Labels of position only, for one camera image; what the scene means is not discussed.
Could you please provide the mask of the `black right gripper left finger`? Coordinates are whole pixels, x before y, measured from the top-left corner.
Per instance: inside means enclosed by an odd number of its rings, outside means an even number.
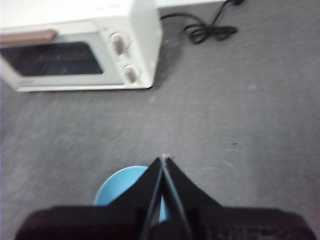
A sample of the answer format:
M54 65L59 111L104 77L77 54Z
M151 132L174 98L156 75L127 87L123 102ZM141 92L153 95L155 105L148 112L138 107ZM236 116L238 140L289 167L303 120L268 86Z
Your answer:
M156 158L138 180L108 205L37 210L19 227L17 240L138 240L160 203L162 162Z

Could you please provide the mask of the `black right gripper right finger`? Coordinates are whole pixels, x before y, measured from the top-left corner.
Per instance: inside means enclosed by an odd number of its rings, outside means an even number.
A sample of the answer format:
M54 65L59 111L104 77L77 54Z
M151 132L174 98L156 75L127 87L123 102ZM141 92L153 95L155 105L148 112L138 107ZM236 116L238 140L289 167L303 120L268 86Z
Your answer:
M170 217L190 240L314 240L303 217L277 208L228 207L197 187L169 157L163 161Z

